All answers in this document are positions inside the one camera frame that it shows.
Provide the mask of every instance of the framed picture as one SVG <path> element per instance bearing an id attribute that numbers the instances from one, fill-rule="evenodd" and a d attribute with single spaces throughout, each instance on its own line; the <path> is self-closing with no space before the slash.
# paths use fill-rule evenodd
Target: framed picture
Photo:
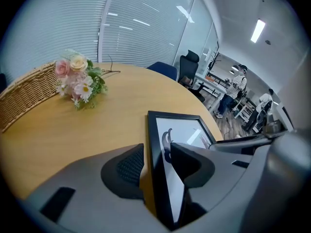
<path id="1" fill-rule="evenodd" d="M 194 115 L 148 111 L 148 129 L 156 213 L 158 219 L 173 230 L 185 189 L 171 164 L 171 143 L 208 149 L 216 140 L 201 117 Z"/>

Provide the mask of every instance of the blue pants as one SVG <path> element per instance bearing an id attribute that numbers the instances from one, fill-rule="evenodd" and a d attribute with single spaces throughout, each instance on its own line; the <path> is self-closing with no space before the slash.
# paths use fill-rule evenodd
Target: blue pants
<path id="1" fill-rule="evenodd" d="M 219 114 L 223 115 L 228 105 L 233 101 L 233 98 L 224 94 L 223 99 L 221 99 L 218 107 Z"/>

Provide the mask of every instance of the standing person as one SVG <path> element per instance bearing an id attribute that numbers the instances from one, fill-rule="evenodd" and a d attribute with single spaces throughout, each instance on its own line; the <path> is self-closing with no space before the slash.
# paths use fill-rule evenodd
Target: standing person
<path id="1" fill-rule="evenodd" d="M 253 111 L 252 115 L 250 116 L 248 122 L 246 123 L 246 125 L 242 125 L 242 129 L 244 129 L 246 132 L 249 133 L 249 131 L 254 127 L 254 125 L 257 122 L 257 116 L 260 113 L 260 111 L 265 107 L 265 105 L 269 102 L 272 101 L 272 95 L 274 94 L 274 91 L 272 89 L 269 89 L 268 93 L 263 94 L 260 98 L 259 98 L 259 105 L 256 107 L 256 110 Z"/>
<path id="2" fill-rule="evenodd" d="M 229 82 L 231 86 L 226 89 L 226 93 L 224 94 L 224 97 L 219 103 L 218 110 L 214 111 L 217 118 L 223 118 L 223 114 L 227 108 L 227 106 L 238 96 L 239 91 L 243 91 L 246 87 L 246 72 L 247 67 L 244 65 L 236 66 L 234 65 L 236 69 L 239 69 L 239 74 L 234 77 L 234 79 L 226 79 L 226 82 Z"/>

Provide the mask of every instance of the hat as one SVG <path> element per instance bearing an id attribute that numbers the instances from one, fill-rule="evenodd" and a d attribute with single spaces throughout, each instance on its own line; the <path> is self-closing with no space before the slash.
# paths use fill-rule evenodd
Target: hat
<path id="1" fill-rule="evenodd" d="M 245 70 L 245 72 L 247 72 L 247 67 L 246 66 L 239 64 L 239 67 L 243 68 Z"/>

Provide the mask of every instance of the woven basket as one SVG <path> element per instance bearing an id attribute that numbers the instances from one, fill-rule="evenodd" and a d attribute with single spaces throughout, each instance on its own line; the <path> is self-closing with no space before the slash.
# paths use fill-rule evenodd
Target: woven basket
<path id="1" fill-rule="evenodd" d="M 5 132 L 26 112 L 56 94 L 55 62 L 15 80 L 0 94 L 0 128 Z"/>

